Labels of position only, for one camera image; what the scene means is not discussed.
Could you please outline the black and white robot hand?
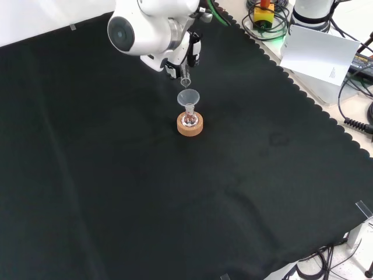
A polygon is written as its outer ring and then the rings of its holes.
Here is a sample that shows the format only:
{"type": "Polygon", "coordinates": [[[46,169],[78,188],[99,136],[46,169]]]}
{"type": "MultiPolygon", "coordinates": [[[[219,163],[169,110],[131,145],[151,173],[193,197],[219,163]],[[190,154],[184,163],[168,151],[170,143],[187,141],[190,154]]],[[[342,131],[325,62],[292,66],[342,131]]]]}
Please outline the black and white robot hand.
{"type": "Polygon", "coordinates": [[[199,64],[201,39],[195,32],[186,32],[175,50],[167,50],[157,55],[142,55],[140,59],[151,69],[166,74],[171,79],[179,79],[183,87],[191,84],[190,68],[199,64]]]}

